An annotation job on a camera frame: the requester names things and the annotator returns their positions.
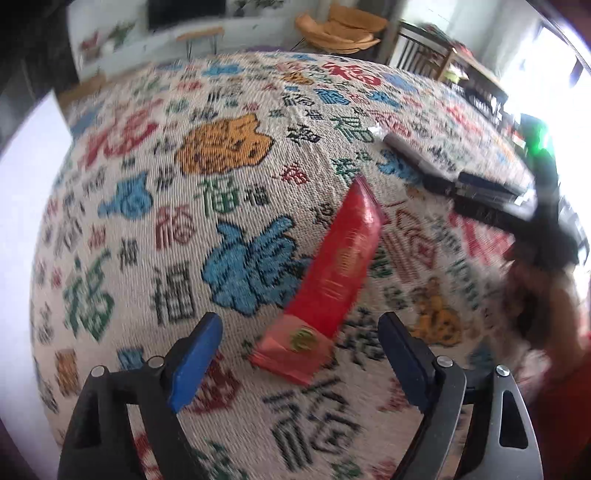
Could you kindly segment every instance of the orange chair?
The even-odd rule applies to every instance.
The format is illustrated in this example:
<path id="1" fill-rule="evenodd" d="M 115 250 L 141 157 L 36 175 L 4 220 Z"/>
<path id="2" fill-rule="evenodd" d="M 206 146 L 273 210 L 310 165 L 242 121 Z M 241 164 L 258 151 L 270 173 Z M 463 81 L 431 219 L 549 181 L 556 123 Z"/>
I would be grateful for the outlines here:
<path id="1" fill-rule="evenodd" d="M 329 19 L 318 24 L 308 14 L 295 19 L 295 26 L 309 44 L 328 53 L 349 54 L 365 50 L 380 42 L 374 33 L 383 30 L 388 21 L 356 8 L 331 4 Z"/>

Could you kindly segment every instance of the metal tip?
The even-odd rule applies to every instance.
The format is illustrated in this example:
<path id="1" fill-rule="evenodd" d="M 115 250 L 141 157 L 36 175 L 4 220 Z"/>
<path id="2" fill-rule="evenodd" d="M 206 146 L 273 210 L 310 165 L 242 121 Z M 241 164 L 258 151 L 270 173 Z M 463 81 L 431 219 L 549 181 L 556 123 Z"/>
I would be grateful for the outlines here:
<path id="1" fill-rule="evenodd" d="M 102 377 L 105 374 L 105 367 L 102 365 L 97 365 L 90 371 L 90 374 L 93 377 Z"/>
<path id="2" fill-rule="evenodd" d="M 162 358 L 161 356 L 153 356 L 152 358 L 150 358 L 148 360 L 148 366 L 150 368 L 160 368 L 161 366 L 164 365 L 164 358 Z"/>
<path id="3" fill-rule="evenodd" d="M 443 368 L 449 368 L 453 365 L 453 360 L 446 355 L 439 355 L 437 357 L 437 364 Z"/>
<path id="4" fill-rule="evenodd" d="M 508 377 L 511 373 L 511 370 L 509 370 L 505 365 L 497 365 L 496 373 L 502 377 Z"/>

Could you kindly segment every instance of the wall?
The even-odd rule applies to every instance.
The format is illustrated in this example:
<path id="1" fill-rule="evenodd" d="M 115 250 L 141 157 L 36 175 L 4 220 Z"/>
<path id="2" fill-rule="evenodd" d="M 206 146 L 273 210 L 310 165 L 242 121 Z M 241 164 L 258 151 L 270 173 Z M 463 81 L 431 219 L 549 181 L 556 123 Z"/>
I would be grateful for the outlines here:
<path id="1" fill-rule="evenodd" d="M 0 203 L 10 205 L 0 215 L 0 417 L 40 480 L 56 478 L 59 451 L 35 380 L 31 270 L 47 198 L 71 143 L 70 130 L 50 93 L 0 157 Z"/>
<path id="2" fill-rule="evenodd" d="M 504 0 L 460 0 L 445 33 L 465 44 L 478 57 L 486 44 L 496 13 L 503 4 Z"/>
<path id="3" fill-rule="evenodd" d="M 343 3 L 355 1 L 343 0 Z M 176 42 L 176 37 L 217 26 L 226 31 L 219 38 L 218 52 L 231 53 L 259 45 L 289 49 L 301 39 L 294 25 L 296 16 L 305 11 L 314 15 L 319 7 L 319 0 L 285 0 L 282 8 L 267 8 L 262 15 L 238 18 L 231 16 L 235 10 L 234 0 L 227 2 L 227 17 L 193 20 L 150 34 L 147 30 L 147 0 L 75 0 L 68 9 L 68 29 L 78 77 L 80 80 L 90 78 L 101 69 L 109 78 L 149 61 L 185 58 L 185 44 Z M 96 29 L 100 34 L 106 34 L 118 22 L 132 20 L 138 20 L 138 23 L 123 47 L 92 63 L 80 64 L 78 46 L 83 39 Z M 194 43 L 194 57 L 210 53 L 208 39 Z"/>
<path id="4" fill-rule="evenodd" d="M 458 3 L 472 0 L 410 0 L 402 12 L 402 19 L 412 24 L 432 23 L 446 31 Z"/>

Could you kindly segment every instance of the television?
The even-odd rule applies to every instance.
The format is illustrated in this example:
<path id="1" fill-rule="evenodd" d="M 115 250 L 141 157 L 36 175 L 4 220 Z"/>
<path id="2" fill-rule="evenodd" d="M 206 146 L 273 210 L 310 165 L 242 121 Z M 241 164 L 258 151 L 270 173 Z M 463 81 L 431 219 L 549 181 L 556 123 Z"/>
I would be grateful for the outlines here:
<path id="1" fill-rule="evenodd" d="M 193 18 L 225 14 L 226 0 L 148 0 L 148 29 L 154 31 Z"/>

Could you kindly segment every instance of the rug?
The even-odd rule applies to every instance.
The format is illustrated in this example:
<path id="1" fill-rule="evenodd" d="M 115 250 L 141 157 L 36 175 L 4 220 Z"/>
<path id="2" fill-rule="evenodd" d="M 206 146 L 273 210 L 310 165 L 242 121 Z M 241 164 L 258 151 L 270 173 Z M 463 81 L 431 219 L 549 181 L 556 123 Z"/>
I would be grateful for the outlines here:
<path id="1" fill-rule="evenodd" d="M 212 479 L 390 478 L 421 415 L 377 340 L 383 312 L 424 325 L 433 352 L 463 367 L 515 364 L 499 299 L 511 238 L 453 213 L 369 130 L 395 131 L 450 174 L 529 185 L 505 140 L 442 84 L 343 57 L 242 53 L 149 66 L 67 121 L 74 143 L 31 284 L 37 381 L 58 442 L 93 366 L 164 355 L 205 312 L 222 318 L 223 340 L 178 417 Z M 333 362 L 296 387 L 247 357 L 359 173 L 388 222 Z M 159 478 L 139 411 L 129 414 Z"/>

